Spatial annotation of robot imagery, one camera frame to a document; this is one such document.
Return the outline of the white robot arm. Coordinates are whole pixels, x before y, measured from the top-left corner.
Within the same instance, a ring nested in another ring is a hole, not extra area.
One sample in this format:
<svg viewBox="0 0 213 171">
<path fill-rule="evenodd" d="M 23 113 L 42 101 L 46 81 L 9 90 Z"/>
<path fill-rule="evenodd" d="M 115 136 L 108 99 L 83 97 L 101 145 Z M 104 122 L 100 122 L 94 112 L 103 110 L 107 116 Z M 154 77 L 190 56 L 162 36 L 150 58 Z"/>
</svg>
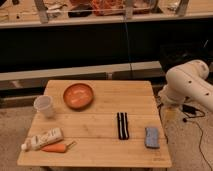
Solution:
<svg viewBox="0 0 213 171">
<path fill-rule="evenodd" d="M 202 60 L 192 60 L 170 68 L 167 84 L 158 93 L 165 106 L 180 106 L 187 97 L 213 112 L 213 85 L 206 81 L 209 67 Z"/>
</svg>

